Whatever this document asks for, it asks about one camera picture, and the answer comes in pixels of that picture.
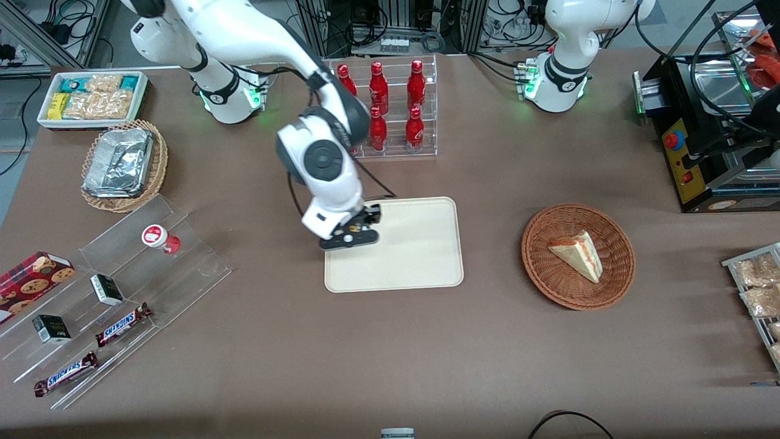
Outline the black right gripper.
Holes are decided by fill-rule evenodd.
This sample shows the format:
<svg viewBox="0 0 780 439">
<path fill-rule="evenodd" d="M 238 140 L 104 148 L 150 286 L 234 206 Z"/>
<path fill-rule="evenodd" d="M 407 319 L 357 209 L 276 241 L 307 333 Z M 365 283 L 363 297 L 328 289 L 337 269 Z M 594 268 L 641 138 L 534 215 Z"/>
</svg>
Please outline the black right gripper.
<svg viewBox="0 0 780 439">
<path fill-rule="evenodd" d="M 364 205 L 353 218 L 342 226 L 344 232 L 363 232 L 370 230 L 372 225 L 381 222 L 381 205 Z"/>
</svg>

